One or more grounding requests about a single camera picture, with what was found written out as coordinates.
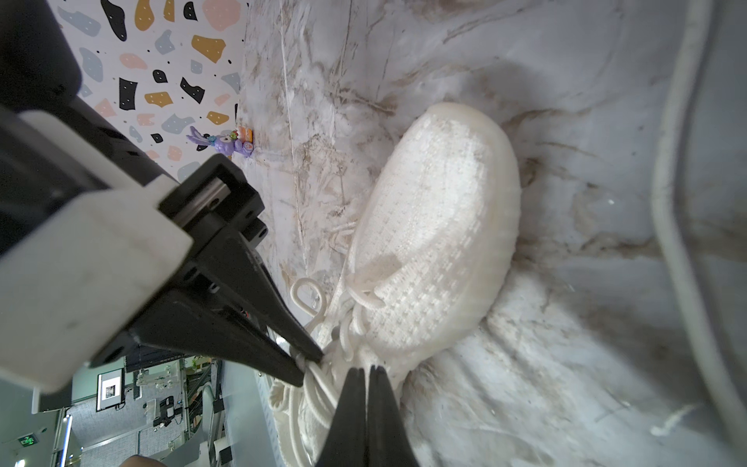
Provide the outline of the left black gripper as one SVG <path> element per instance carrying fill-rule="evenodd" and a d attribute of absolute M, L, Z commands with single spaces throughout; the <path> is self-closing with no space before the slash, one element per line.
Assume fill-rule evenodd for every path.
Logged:
<path fill-rule="evenodd" d="M 81 169 L 13 130 L 11 118 L 48 112 L 140 183 L 164 174 L 76 93 L 82 77 L 51 9 L 42 1 L 1 5 L 1 258 L 73 196 L 95 184 Z M 303 372 L 245 309 L 305 359 L 323 351 L 291 313 L 252 246 L 266 233 L 263 204 L 227 158 L 214 156 L 159 206 L 193 241 L 179 270 L 89 359 L 93 368 L 141 348 L 204 355 L 251 367 L 294 386 Z"/>

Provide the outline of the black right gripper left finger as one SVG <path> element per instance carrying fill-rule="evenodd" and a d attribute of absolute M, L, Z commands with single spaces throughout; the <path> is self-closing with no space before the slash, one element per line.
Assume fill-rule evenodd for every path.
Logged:
<path fill-rule="evenodd" d="M 367 465 L 367 388 L 363 369 L 350 369 L 316 467 Z"/>

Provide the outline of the white knit sneaker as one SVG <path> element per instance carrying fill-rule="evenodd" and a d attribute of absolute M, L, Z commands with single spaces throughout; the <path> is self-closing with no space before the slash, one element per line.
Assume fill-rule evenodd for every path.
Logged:
<path fill-rule="evenodd" d="M 472 333 L 509 272 L 519 218 L 517 157 L 502 128 L 464 104 L 429 107 L 342 227 L 338 284 L 354 276 L 384 301 L 369 315 L 379 358 L 362 369 L 383 367 L 400 392 L 418 365 Z"/>

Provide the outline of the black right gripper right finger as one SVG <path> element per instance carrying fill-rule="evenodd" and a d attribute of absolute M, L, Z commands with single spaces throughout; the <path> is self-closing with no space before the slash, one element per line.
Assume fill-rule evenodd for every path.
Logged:
<path fill-rule="evenodd" d="M 367 453 L 371 467 L 418 467 L 385 369 L 371 367 L 367 406 Z"/>

